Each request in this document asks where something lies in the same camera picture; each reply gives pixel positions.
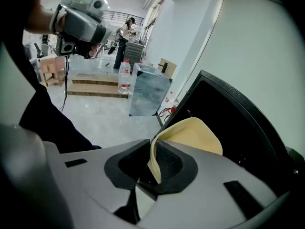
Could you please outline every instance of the handheld device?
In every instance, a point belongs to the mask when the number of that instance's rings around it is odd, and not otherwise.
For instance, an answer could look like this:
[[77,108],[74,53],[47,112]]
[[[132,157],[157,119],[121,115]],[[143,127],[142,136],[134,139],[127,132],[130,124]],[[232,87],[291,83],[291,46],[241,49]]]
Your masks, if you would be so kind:
[[[55,53],[58,56],[78,54],[88,59],[91,46],[105,44],[112,30],[102,16],[101,0],[61,0],[50,23],[58,34]],[[60,34],[55,30],[58,14],[65,11],[65,24]]]

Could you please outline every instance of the bottle label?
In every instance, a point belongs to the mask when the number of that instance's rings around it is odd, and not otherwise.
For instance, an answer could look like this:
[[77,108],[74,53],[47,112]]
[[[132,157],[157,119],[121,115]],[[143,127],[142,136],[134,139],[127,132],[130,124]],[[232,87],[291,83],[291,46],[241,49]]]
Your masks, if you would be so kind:
[[122,84],[121,88],[122,89],[128,89],[130,87],[130,84]]

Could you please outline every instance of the black cap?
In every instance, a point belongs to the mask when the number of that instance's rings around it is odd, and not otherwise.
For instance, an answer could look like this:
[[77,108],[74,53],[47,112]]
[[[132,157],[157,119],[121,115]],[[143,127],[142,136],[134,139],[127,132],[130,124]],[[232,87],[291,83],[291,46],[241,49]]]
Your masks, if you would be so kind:
[[129,19],[132,21],[133,24],[136,25],[134,17],[130,17]]

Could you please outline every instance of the white door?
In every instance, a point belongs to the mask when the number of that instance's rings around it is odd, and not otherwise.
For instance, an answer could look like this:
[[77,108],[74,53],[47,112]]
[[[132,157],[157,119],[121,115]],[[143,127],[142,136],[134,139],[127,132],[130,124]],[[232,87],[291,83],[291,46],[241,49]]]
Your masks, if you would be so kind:
[[305,156],[305,47],[282,5],[269,0],[224,0],[180,99],[201,69],[247,96],[285,145]]

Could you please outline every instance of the wooden nightstand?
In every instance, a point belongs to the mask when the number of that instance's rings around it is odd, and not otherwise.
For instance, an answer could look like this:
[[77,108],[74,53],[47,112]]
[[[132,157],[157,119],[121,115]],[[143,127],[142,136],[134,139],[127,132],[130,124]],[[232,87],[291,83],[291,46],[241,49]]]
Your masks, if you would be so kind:
[[[52,54],[40,59],[40,69],[46,83],[48,86],[49,83],[58,83],[61,86],[61,83],[65,79],[65,57],[57,57],[57,55]],[[46,78],[45,74],[52,74],[50,78]]]

